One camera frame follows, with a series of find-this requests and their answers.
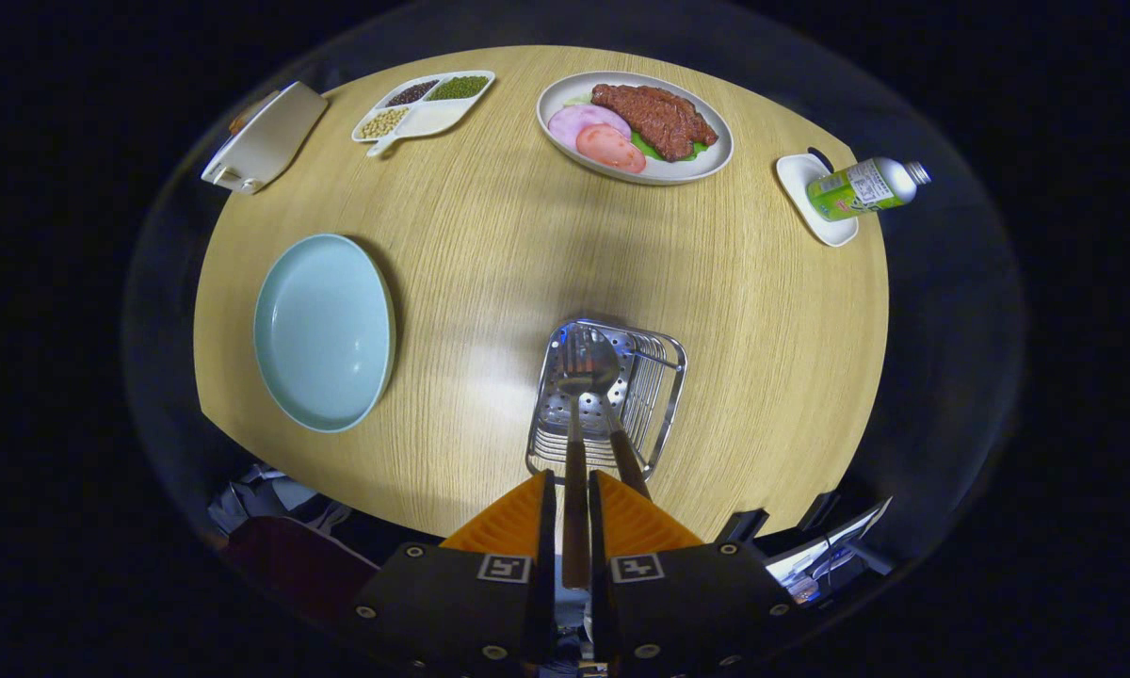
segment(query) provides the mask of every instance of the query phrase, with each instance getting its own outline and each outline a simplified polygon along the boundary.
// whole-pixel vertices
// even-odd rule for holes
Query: tomato slice
[[[644,172],[647,160],[618,129],[609,124],[591,124],[577,134],[577,151],[596,163],[631,173]]]

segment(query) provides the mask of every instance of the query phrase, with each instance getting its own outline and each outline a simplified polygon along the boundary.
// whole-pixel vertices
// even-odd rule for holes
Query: steak
[[[711,146],[720,140],[695,104],[659,87],[596,85],[590,102],[618,113],[671,163],[694,154],[695,141]]]

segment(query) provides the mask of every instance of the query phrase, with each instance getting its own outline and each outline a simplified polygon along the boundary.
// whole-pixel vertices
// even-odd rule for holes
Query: bottle cap
[[[925,172],[925,167],[922,167],[921,163],[904,163],[904,168],[909,171],[912,181],[918,182],[918,184],[929,184],[932,181],[930,173]]]

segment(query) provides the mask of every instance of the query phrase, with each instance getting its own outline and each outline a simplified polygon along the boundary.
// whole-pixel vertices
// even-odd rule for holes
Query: white container
[[[794,209],[799,210],[807,227],[811,229],[820,243],[831,247],[840,247],[854,240],[854,236],[858,235],[858,217],[824,220],[807,199],[807,184],[824,179],[831,173],[819,158],[812,154],[784,155],[775,163],[775,172],[779,173],[779,181],[782,182]]]
[[[327,105],[327,98],[294,81],[217,149],[200,179],[240,193],[255,193],[289,166]]]
[[[441,98],[437,102],[427,102],[427,96],[431,96],[433,92],[440,89],[445,82],[452,80],[454,77],[487,77],[486,86],[473,94],[470,98]],[[383,154],[385,149],[393,141],[399,139],[408,139],[411,137],[427,137],[431,133],[441,133],[452,125],[461,121],[462,116],[469,112],[469,108],[473,107],[473,104],[480,99],[490,86],[494,85],[495,75],[493,71],[453,71],[453,72],[442,72],[436,75],[427,75],[424,77],[417,77],[415,80],[408,80],[401,82],[395,88],[381,96],[380,102],[372,107],[371,111],[365,113],[358,123],[355,123],[355,128],[351,129],[351,141],[357,144],[363,144],[367,141],[375,141],[372,149],[368,149],[368,157],[379,156]],[[426,82],[428,80],[440,80],[436,82],[435,87],[428,89],[423,94],[421,98],[417,102],[410,104],[397,104],[397,106],[385,106],[389,99],[393,96],[398,96],[407,88],[414,87],[415,85],[420,85],[420,82]],[[395,108],[407,108],[406,116],[398,122],[390,133],[385,133],[384,137],[364,137],[362,128],[365,124],[379,116],[385,111],[395,111]]]

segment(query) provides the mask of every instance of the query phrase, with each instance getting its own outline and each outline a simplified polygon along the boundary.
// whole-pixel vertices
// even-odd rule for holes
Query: soybean
[[[376,113],[375,119],[367,121],[359,128],[359,137],[364,139],[376,139],[393,131],[406,116],[410,108],[388,108]]]

